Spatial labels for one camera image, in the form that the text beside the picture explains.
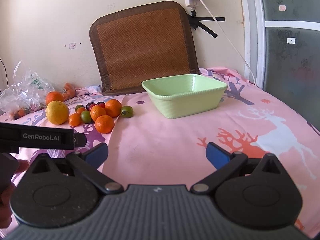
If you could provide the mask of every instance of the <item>green tomato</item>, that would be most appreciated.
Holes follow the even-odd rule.
[[[77,112],[77,110],[78,110],[79,108],[81,108],[81,107],[85,108],[83,105],[77,105],[76,108],[75,108],[75,112]]]
[[[91,123],[92,122],[92,118],[90,116],[90,112],[89,111],[83,111],[80,115],[82,122],[84,123]]]
[[[120,115],[124,118],[130,118],[133,116],[133,109],[131,106],[123,106],[120,111]]]

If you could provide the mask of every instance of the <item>lemon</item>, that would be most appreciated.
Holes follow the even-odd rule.
[[[68,120],[70,112],[65,103],[52,101],[48,104],[45,114],[50,123],[59,125]]]

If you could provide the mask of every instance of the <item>metal rivet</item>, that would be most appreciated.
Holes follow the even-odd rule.
[[[193,190],[196,192],[205,192],[209,189],[209,186],[207,184],[199,183],[195,184],[193,186]]]
[[[116,183],[116,182],[109,182],[104,187],[105,187],[106,190],[115,191],[115,190],[120,189],[121,185],[119,183]]]

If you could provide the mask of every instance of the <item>finger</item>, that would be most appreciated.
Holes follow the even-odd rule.
[[[12,218],[9,217],[4,221],[0,221],[0,228],[8,228],[12,222]]]
[[[11,183],[9,185],[9,187],[7,187],[0,195],[0,199],[3,203],[4,206],[9,205],[9,201],[10,201],[10,196],[13,193],[14,189],[16,188],[16,186]]]
[[[18,160],[18,161],[19,161],[19,167],[16,173],[24,172],[29,168],[29,162],[27,160]]]
[[[0,222],[6,221],[9,217],[11,217],[11,215],[12,215],[12,211],[10,209],[10,206],[7,205],[7,206],[0,207]]]

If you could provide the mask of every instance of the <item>brown cushion border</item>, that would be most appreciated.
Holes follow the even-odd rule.
[[[141,93],[145,92],[145,90],[142,88],[142,86],[136,86],[136,87],[129,87],[126,89],[118,89],[118,90],[110,90],[110,78],[109,73],[107,70],[107,66],[105,63],[105,59],[103,56],[99,36],[98,36],[98,30],[97,25],[104,24],[113,20],[118,20],[124,17],[129,17],[136,14],[142,14],[149,11],[156,11],[156,10],[164,10],[164,9],[172,9],[172,8],[178,8],[185,38],[185,44],[187,48],[187,54],[188,54],[188,61],[189,61],[189,69],[191,74],[200,74],[198,62],[196,58],[196,48],[194,45],[193,37],[191,28],[189,25],[188,16],[186,14],[186,11],[184,8],[174,2],[174,1],[163,1],[163,2],[157,2],[157,3],[151,3],[146,5],[137,6],[134,8],[125,9],[119,12],[115,12],[112,14],[108,14],[105,16],[100,17],[97,19],[92,26],[90,27],[89,31],[89,37],[90,41],[93,47],[93,51],[95,53],[95,57],[98,64],[98,69],[101,76],[101,82],[102,82],[102,94],[105,96],[116,96],[116,95],[123,95],[128,93]]]

